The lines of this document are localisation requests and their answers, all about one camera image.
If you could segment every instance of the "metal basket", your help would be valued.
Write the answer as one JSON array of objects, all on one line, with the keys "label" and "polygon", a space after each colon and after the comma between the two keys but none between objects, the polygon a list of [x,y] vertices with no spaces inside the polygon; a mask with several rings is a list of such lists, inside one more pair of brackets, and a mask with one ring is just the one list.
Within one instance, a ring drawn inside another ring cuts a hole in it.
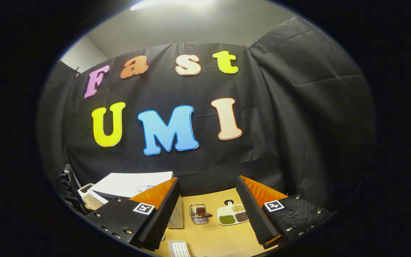
[{"label": "metal basket", "polygon": [[209,218],[204,218],[204,217],[196,215],[196,209],[199,207],[203,207],[205,210],[204,213],[207,213],[206,205],[203,203],[197,203],[195,205],[190,205],[189,206],[189,216],[191,217],[191,220],[193,221],[193,223],[198,224],[198,225],[209,223]]}]

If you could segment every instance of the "black textured grip surface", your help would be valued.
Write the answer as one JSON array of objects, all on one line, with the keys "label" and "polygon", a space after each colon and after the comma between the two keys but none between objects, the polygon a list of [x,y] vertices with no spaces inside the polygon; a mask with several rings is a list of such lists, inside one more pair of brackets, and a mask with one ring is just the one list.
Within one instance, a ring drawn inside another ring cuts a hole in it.
[{"label": "black textured grip surface", "polygon": [[258,243],[263,244],[277,236],[279,232],[277,232],[275,227],[267,219],[266,215],[264,215],[263,210],[261,210],[259,205],[256,203],[255,198],[241,177],[237,177],[235,189],[239,194],[240,200],[242,200],[245,210],[247,211],[248,220],[250,221],[250,225],[255,232]]},{"label": "black textured grip surface", "polygon": [[303,236],[312,226],[326,218],[330,213],[323,207],[309,202],[301,195],[292,195],[279,200],[279,202],[284,206],[283,209],[269,212],[267,207],[263,206],[263,210],[280,234],[289,240]]},{"label": "black textured grip surface", "polygon": [[[121,240],[129,243],[155,212],[153,210],[149,215],[144,215],[133,211],[138,205],[138,202],[127,198],[122,198],[120,202],[114,198],[86,217],[104,231],[118,235]],[[131,234],[125,233],[128,229],[132,231]]]},{"label": "black textured grip surface", "polygon": [[169,189],[169,192],[166,194],[165,199],[159,206],[159,209],[137,238],[145,247],[159,249],[161,238],[166,231],[169,219],[174,211],[174,208],[176,207],[179,195],[180,184],[178,184],[178,179],[176,179]]}]

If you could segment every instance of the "blue letter m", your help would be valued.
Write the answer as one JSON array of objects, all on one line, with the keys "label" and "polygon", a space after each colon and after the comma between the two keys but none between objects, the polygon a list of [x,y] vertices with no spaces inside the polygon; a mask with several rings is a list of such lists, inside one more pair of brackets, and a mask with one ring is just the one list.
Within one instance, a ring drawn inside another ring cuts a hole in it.
[{"label": "blue letter m", "polygon": [[199,142],[194,140],[193,129],[191,127],[191,114],[193,107],[181,105],[172,111],[169,124],[163,122],[155,111],[141,112],[137,119],[142,121],[145,134],[144,153],[148,156],[161,153],[161,148],[156,145],[155,138],[161,143],[166,151],[170,151],[174,137],[177,135],[175,148],[179,151],[195,149]]}]

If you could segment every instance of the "label sticker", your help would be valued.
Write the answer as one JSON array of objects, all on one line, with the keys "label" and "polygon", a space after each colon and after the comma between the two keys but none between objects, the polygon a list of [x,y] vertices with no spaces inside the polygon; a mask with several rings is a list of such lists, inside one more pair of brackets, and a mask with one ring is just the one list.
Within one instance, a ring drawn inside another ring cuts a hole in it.
[{"label": "label sticker", "polygon": [[147,190],[148,186],[139,186],[136,190],[136,193],[140,193],[140,192],[144,192],[145,190]]},{"label": "label sticker", "polygon": [[264,203],[264,205],[266,206],[267,210],[269,210],[269,212],[273,212],[273,211],[277,211],[277,210],[281,210],[285,208],[278,200]]},{"label": "label sticker", "polygon": [[153,205],[147,205],[146,203],[139,203],[136,208],[134,208],[135,212],[142,213],[144,215],[149,215],[152,210],[155,208]]}]

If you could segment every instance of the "table surface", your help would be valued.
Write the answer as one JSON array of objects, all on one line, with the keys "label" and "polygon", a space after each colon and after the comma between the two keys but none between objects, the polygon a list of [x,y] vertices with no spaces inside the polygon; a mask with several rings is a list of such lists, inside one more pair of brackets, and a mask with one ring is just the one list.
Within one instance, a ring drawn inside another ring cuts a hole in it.
[{"label": "table surface", "polygon": [[[250,222],[223,226],[218,223],[217,209],[224,207],[225,200],[233,200],[234,205],[242,204],[235,188],[203,195],[181,197],[183,202],[183,229],[167,228],[160,247],[155,252],[144,249],[163,257],[170,257],[169,240],[185,241],[192,257],[249,257],[269,251],[258,244]],[[213,215],[209,223],[196,225],[189,216],[189,206],[203,203],[207,213]]]}]

